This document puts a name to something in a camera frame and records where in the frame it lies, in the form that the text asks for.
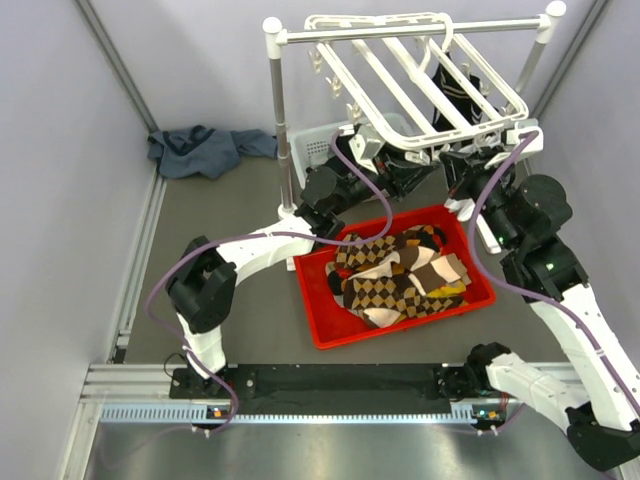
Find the white clip hanger frame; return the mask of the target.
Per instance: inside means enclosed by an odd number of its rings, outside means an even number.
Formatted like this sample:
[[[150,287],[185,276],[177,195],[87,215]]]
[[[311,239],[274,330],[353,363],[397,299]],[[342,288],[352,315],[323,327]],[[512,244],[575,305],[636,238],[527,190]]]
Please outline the white clip hanger frame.
[[[369,120],[386,143],[408,151],[419,151],[472,140],[480,135],[501,132],[529,116],[529,108],[516,88],[511,87],[490,65],[480,52],[466,39],[467,33],[524,30],[533,28],[533,20],[486,21],[455,23],[443,12],[413,14],[355,16],[315,14],[305,20],[304,31],[290,34],[291,43],[313,42],[316,52],[334,73],[337,88],[344,88],[355,101],[360,112]],[[407,74],[410,82],[423,96],[438,108],[454,124],[455,129],[438,132],[418,106],[410,99],[400,83],[367,42],[379,39]],[[381,80],[390,94],[405,110],[419,129],[414,136],[404,136],[392,129],[372,98],[356,80],[354,74],[339,58],[331,46],[334,41],[348,41],[373,73]],[[492,106],[480,86],[471,81],[470,73],[456,66],[449,53],[458,47],[473,65],[507,101],[499,110]],[[480,124],[471,126],[455,110],[453,105],[431,80],[438,63],[442,62],[451,75],[461,84],[487,115]]]

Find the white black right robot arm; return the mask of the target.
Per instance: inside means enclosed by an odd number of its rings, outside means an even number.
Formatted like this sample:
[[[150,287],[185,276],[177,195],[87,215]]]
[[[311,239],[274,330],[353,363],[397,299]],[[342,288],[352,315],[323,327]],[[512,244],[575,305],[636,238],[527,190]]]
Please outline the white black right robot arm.
[[[521,296],[560,344],[581,388],[522,360],[499,343],[472,348],[469,388],[506,393],[554,423],[590,467],[605,472],[639,456],[639,373],[600,311],[589,278],[558,235],[573,211],[563,186],[547,175],[504,183],[509,164],[487,168],[479,154],[444,153],[449,197],[472,200],[469,228],[484,219],[506,251],[493,284]]]

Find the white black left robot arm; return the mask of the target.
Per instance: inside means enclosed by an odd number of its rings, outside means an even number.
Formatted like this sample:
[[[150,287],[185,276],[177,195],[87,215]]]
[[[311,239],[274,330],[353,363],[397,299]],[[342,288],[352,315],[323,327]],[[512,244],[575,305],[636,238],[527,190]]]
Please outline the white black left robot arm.
[[[204,237],[193,240],[184,252],[183,265],[169,277],[166,292],[183,329],[194,387],[209,397],[226,387],[221,325],[239,283],[309,253],[324,239],[334,240],[344,228],[340,214],[377,192],[403,198],[429,173],[429,167],[389,149],[364,164],[334,155],[308,169],[301,204],[292,215],[213,248],[206,246]]]

